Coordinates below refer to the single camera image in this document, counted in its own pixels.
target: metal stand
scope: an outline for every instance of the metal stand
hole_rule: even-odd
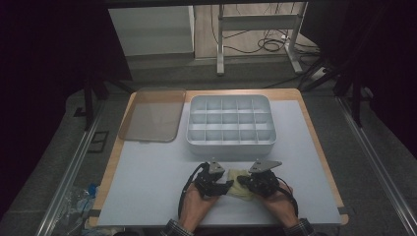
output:
[[[217,74],[224,75],[223,32],[232,30],[293,30],[285,50],[296,74],[301,74],[300,63],[294,53],[294,45],[303,22],[307,3],[303,2],[297,15],[223,16],[223,5],[218,5]]]

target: aluminum rail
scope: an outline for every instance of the aluminum rail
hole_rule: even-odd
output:
[[[402,224],[410,236],[417,235],[417,220],[416,216],[411,209],[410,205],[407,203],[405,198],[402,196],[401,192],[396,187],[395,183],[392,181],[389,176],[386,168],[381,162],[380,157],[372,146],[371,142],[368,140],[368,137],[364,130],[357,126],[356,122],[353,120],[350,115],[350,108],[347,102],[337,97],[336,101],[339,103],[344,116],[353,131],[356,139],[361,145],[362,150],[365,155],[368,157],[371,167],[374,169],[377,178],[379,179],[381,185],[383,186],[384,191],[386,192],[391,204],[393,205],[396,213],[398,214]]]
[[[101,113],[104,109],[104,105],[105,101],[99,100],[97,102],[96,115],[91,124],[91,127],[88,131],[84,132],[83,138],[77,147],[73,159],[71,160],[64,176],[62,177],[61,183],[59,184],[58,189],[56,190],[55,195],[52,198],[52,201],[39,225],[39,228],[37,229],[35,234],[36,236],[52,234],[55,219],[62,210],[63,200],[77,177],[80,166],[83,163],[84,157],[86,156],[86,152],[89,148],[89,143],[101,118]]]

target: translucent tray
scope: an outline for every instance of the translucent tray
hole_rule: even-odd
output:
[[[119,138],[127,141],[173,141],[177,136],[185,94],[181,88],[138,90],[120,127]]]
[[[187,141],[197,154],[268,154],[276,141],[263,95],[198,95],[190,105]]]

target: wooden table edge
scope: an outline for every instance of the wooden table edge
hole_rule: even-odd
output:
[[[262,94],[268,97],[269,100],[297,100],[300,104],[301,111],[303,113],[304,119],[306,121],[307,127],[309,129],[310,135],[313,139],[313,143],[316,147],[316,151],[319,155],[323,170],[328,178],[328,184],[330,185],[333,197],[337,204],[337,207],[344,207],[343,201],[341,199],[340,193],[338,192],[337,186],[334,182],[333,176],[331,174],[330,168],[328,166],[328,161],[326,160],[325,153],[323,152],[322,146],[320,145],[319,138],[314,129],[313,122],[310,119],[310,115],[307,111],[306,104],[304,103],[303,97],[300,91],[296,88],[270,88],[270,89],[225,89],[225,90],[187,90],[185,102],[190,102],[192,97],[201,94]],[[133,93],[129,99],[128,105],[125,110],[123,119],[125,118],[128,108],[131,106],[133,99],[135,98],[136,93]],[[117,168],[117,164],[120,159],[120,154],[124,145],[124,141],[116,137],[114,142],[113,150],[110,153],[110,158],[108,160],[101,185],[99,187],[98,194],[95,198],[93,210],[101,210],[104,206],[105,199],[107,198],[108,192],[110,190],[111,182],[114,177],[114,173]],[[349,221],[349,216],[347,214],[341,214],[341,225],[347,224]],[[89,218],[89,225],[95,227],[98,223],[97,216],[91,216]]]

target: sleeve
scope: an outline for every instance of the sleeve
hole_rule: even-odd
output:
[[[310,222],[302,218],[300,223],[291,227],[284,229],[286,236],[316,236],[316,232],[313,227],[310,225]]]
[[[181,227],[177,221],[170,219],[159,236],[194,236],[194,234]]]

